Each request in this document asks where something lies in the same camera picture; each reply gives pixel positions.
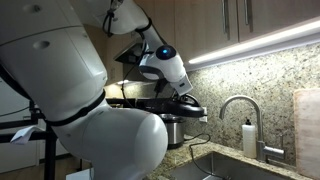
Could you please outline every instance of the under-cabinet light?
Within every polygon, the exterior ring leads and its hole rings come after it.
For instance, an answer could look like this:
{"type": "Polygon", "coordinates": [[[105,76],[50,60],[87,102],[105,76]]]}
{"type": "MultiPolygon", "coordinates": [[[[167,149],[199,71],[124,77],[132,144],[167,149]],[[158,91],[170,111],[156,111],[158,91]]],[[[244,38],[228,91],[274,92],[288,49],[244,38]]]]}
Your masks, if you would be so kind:
{"type": "Polygon", "coordinates": [[[129,80],[124,80],[124,81],[117,82],[117,84],[121,85],[121,84],[125,84],[125,83],[128,83],[128,82],[129,82],[129,80]]]}
{"type": "Polygon", "coordinates": [[[293,26],[263,35],[221,50],[217,50],[189,61],[190,64],[214,61],[255,49],[272,46],[293,39],[309,36],[320,32],[320,17],[298,23],[293,26]]]}

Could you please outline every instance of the cabinet handle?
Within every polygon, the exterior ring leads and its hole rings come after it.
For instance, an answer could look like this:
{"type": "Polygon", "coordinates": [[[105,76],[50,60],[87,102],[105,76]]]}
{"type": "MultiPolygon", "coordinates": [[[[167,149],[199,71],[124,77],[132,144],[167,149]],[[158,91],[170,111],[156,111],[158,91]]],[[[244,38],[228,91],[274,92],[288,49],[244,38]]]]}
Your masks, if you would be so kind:
{"type": "Polygon", "coordinates": [[[229,29],[229,13],[228,13],[228,0],[222,1],[222,26],[223,33],[227,34],[228,40],[230,39],[230,29],[229,29]]]}
{"type": "Polygon", "coordinates": [[[245,23],[246,25],[249,25],[249,12],[248,12],[248,0],[244,0],[244,13],[245,13],[245,23]]]}

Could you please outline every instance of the range hood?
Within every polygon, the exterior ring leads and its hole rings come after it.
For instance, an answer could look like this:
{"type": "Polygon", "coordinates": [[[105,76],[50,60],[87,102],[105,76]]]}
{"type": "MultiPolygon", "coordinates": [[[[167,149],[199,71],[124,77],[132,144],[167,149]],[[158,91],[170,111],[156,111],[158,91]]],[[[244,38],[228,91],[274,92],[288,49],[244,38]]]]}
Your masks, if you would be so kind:
{"type": "Polygon", "coordinates": [[[127,76],[126,80],[129,80],[129,83],[137,82],[148,82],[150,80],[146,79],[138,69],[138,61],[140,55],[142,54],[142,45],[143,41],[141,38],[135,39],[133,42],[128,44],[123,50],[121,50],[113,59],[115,61],[121,62],[123,64],[123,77],[134,67],[134,69],[127,76]]]}

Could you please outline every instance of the appliance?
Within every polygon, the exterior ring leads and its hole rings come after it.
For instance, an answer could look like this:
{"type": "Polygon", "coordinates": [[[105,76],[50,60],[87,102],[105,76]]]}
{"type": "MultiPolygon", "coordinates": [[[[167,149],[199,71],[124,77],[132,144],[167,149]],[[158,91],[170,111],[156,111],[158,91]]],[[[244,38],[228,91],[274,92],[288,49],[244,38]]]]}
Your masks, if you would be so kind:
{"type": "Polygon", "coordinates": [[[172,114],[160,114],[168,131],[168,149],[176,149],[184,143],[184,123],[186,120],[172,114]]]}

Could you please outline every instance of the cutting board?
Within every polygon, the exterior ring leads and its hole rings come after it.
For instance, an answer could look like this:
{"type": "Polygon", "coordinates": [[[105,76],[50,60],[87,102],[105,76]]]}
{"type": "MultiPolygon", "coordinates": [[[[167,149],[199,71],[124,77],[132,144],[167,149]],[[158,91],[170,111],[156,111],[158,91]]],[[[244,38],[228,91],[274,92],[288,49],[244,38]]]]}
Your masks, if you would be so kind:
{"type": "Polygon", "coordinates": [[[320,180],[320,88],[294,92],[294,123],[297,171],[320,180]]]}

